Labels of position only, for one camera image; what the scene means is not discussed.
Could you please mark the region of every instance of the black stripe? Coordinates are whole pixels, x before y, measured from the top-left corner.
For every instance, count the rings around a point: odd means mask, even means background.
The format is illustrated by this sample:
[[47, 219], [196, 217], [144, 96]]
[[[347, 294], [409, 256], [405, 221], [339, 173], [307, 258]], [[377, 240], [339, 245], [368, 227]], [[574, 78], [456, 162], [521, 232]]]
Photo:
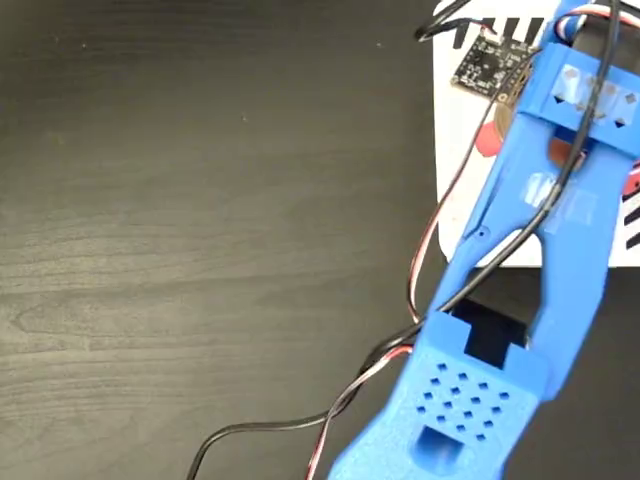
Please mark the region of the black stripe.
[[518, 23], [520, 23], [519, 18], [507, 18], [507, 23], [504, 26], [504, 38], [513, 38], [513, 34], [516, 33], [516, 28], [518, 28]]
[[536, 41], [538, 32], [540, 32], [543, 24], [544, 18], [532, 18], [529, 23], [529, 30], [527, 30], [527, 36], [525, 37], [524, 42], [529, 45], [533, 45], [533, 42]]
[[636, 233], [633, 237], [627, 240], [627, 250], [631, 250], [633, 247], [640, 243], [640, 233]]
[[631, 212], [629, 215], [624, 217], [624, 224], [625, 226], [627, 226], [635, 222], [639, 218], [640, 218], [640, 207], [636, 208], [633, 212]]
[[484, 23], [488, 27], [493, 28], [493, 26], [496, 24], [496, 19], [491, 17], [485, 17], [482, 19], [482, 23]]
[[623, 195], [622, 196], [622, 201], [626, 202], [627, 200], [631, 200], [633, 197], [635, 197], [636, 195], [640, 194], [640, 185], [636, 185], [637, 190], [634, 190], [633, 192], [631, 192], [628, 195]]
[[462, 45], [464, 45], [464, 39], [467, 36], [467, 32], [469, 31], [469, 24], [463, 23], [456, 30], [456, 38], [453, 40], [453, 49], [460, 50]]

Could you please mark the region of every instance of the blue plastic arm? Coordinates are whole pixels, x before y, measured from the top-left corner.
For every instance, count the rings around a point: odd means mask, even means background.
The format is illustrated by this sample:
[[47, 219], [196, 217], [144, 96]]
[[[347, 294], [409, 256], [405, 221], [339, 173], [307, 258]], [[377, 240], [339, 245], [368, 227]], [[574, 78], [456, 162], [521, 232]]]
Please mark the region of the blue plastic arm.
[[555, 43], [539, 55], [414, 353], [330, 480], [498, 480], [538, 406], [561, 390], [600, 304], [620, 193], [640, 156], [635, 75], [611, 69], [586, 159], [536, 232], [542, 304], [526, 348], [510, 345], [502, 368], [467, 355], [471, 325], [437, 308], [546, 198], [559, 171], [549, 144], [577, 130], [597, 66]]

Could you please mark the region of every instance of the dark wooden table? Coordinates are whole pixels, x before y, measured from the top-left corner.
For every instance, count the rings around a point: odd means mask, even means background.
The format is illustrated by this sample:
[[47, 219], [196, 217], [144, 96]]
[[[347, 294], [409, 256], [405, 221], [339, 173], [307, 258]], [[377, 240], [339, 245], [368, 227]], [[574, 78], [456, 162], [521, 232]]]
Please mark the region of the dark wooden table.
[[[431, 8], [2, 3], [0, 478], [180, 480], [226, 423], [325, 408], [409, 321], [435, 196], [411, 32]], [[443, 266], [434, 249], [423, 305]], [[637, 476], [637, 278], [612, 275], [508, 478]], [[478, 295], [527, 318], [538, 283], [502, 272]], [[336, 423], [322, 473], [396, 373]], [[229, 438], [201, 478], [300, 479], [314, 435]]]

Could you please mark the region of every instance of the circuit board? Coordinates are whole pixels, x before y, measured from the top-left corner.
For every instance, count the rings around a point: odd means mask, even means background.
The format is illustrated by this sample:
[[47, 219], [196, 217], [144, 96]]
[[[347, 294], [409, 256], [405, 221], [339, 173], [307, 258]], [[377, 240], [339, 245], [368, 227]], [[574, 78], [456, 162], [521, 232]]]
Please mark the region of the circuit board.
[[[532, 50], [531, 45], [519, 40], [494, 39], [481, 33], [458, 66], [451, 83], [472, 93], [491, 97], [500, 88], [505, 75]], [[514, 75], [510, 82], [515, 85], [518, 77], [519, 74]]]

